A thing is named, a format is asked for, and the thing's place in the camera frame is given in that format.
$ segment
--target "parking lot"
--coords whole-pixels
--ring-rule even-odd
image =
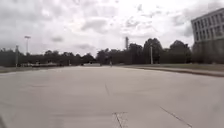
[[[223,128],[223,98],[223,78],[191,74],[121,67],[0,74],[7,128]]]

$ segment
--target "white cloud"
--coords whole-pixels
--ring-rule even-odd
[[[1,0],[0,48],[32,53],[59,50],[85,54],[124,48],[124,37],[144,44],[158,38],[193,44],[190,20],[223,7],[218,0]]]

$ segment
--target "street lamp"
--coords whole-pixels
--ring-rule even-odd
[[[153,56],[152,56],[152,43],[150,44],[150,58],[151,58],[151,64],[153,64]]]
[[[30,36],[24,36],[24,38],[26,39],[26,55],[28,55],[28,41],[31,37]]]
[[[15,60],[16,62],[15,63],[16,63],[16,68],[17,68],[18,67],[18,60],[19,60],[19,57],[18,57],[18,54],[19,54],[19,46],[18,45],[16,45],[16,50],[15,51],[16,51],[16,60]]]

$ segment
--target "road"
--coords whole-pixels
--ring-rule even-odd
[[[6,73],[0,116],[7,128],[223,128],[224,79],[118,67]]]

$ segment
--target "building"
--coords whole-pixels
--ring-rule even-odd
[[[126,50],[128,50],[128,47],[129,47],[129,38],[125,37],[125,48],[126,48]]]
[[[211,61],[224,55],[224,8],[200,16],[191,24],[197,51]]]

